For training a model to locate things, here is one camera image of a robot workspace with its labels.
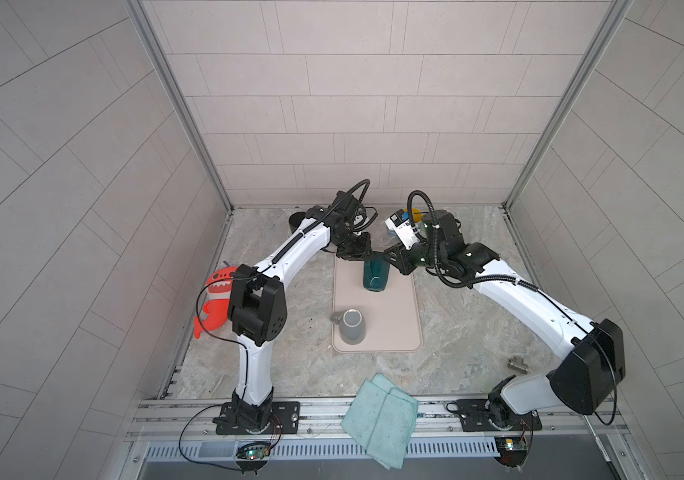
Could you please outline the dark green mug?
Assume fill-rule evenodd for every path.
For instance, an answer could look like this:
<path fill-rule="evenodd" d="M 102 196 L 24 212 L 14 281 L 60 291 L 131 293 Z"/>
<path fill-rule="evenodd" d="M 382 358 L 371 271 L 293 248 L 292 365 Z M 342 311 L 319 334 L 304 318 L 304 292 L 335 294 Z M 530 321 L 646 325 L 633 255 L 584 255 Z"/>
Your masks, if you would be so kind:
<path fill-rule="evenodd" d="M 364 261 L 363 287 L 371 292 L 383 292 L 389 278 L 390 264 L 381 255 Z"/>

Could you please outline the black mug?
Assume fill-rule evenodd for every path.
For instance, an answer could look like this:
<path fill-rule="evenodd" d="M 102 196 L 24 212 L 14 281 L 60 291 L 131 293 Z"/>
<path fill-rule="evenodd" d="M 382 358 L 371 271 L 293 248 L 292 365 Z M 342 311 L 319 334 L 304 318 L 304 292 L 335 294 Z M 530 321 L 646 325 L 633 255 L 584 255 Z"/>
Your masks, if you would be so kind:
<path fill-rule="evenodd" d="M 302 232 L 302 222 L 305 220 L 305 215 L 306 213 L 304 211 L 298 211 L 290 215 L 289 225 L 292 235 L 297 232 Z"/>

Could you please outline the grey mug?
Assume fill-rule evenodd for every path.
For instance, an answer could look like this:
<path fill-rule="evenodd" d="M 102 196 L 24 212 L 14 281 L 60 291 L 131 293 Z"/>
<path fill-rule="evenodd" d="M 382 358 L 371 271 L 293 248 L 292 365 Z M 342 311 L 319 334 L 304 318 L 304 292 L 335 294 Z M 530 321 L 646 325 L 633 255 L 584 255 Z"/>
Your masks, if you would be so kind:
<path fill-rule="evenodd" d="M 337 326 L 342 341 L 349 345 L 357 345 L 365 338 L 365 320 L 357 309 L 335 312 L 331 321 Z"/>

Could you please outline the blue butterfly mug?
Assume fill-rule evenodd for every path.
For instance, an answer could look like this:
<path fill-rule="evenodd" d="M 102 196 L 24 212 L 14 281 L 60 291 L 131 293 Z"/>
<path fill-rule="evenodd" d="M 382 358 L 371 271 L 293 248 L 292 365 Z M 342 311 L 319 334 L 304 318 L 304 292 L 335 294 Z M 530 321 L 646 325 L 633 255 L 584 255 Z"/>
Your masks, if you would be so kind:
<path fill-rule="evenodd" d="M 412 222 L 413 223 L 419 223 L 422 220 L 423 214 L 420 212 L 419 209 L 417 208 L 412 208 L 410 210 L 412 214 Z"/>

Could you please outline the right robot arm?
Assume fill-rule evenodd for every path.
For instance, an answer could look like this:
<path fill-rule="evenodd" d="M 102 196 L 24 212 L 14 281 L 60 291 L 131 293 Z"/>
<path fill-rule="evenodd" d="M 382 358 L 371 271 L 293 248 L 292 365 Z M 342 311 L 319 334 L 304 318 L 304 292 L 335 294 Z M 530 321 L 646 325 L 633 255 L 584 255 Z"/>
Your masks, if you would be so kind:
<path fill-rule="evenodd" d="M 445 210 L 429 205 L 416 219 L 406 207 L 391 214 L 386 226 L 399 242 L 383 256 L 401 274 L 423 268 L 448 288 L 476 290 L 526 325 L 560 359 L 548 373 L 511 376 L 494 387 L 485 404 L 494 428 L 509 430 L 521 417 L 557 406 L 590 416 L 606 399 L 617 398 L 626 368 L 624 334 L 615 322 L 595 321 L 566 307 L 497 252 L 466 242 L 460 223 Z"/>

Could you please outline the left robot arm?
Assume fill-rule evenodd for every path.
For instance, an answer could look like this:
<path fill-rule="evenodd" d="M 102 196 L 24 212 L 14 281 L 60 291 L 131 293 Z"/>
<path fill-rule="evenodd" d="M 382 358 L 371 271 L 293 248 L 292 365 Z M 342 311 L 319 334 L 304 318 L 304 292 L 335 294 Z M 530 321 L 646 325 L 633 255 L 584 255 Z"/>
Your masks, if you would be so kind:
<path fill-rule="evenodd" d="M 291 236 L 254 266 L 233 274 L 227 319 L 239 345 L 238 380 L 231 397 L 231 423 L 260 432 L 270 422 L 274 387 L 270 379 L 272 342 L 288 319 L 286 289 L 319 251 L 334 246 L 338 257 L 364 261 L 373 256 L 366 228 L 373 221 L 363 199 L 368 179 L 337 193 L 328 207 L 300 215 Z"/>

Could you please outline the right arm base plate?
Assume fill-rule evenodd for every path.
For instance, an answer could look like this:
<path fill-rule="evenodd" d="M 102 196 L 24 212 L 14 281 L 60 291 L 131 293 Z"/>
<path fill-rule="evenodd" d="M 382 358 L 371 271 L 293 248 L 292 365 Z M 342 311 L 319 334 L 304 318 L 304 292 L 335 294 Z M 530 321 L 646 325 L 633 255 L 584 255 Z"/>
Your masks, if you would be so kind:
<path fill-rule="evenodd" d="M 447 410 L 459 417 L 464 432 L 540 431 L 542 423 L 534 411 L 518 415 L 486 399 L 458 399 Z"/>

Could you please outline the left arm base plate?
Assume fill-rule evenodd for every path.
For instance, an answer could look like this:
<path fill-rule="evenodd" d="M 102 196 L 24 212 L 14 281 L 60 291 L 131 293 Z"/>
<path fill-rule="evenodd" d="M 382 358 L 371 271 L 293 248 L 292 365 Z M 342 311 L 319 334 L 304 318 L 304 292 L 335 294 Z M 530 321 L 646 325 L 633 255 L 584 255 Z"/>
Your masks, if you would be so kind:
<path fill-rule="evenodd" d="M 298 431 L 301 404 L 298 401 L 272 401 L 254 406 L 235 400 L 225 403 L 213 419 L 217 435 L 261 435 L 274 429 L 285 434 Z"/>

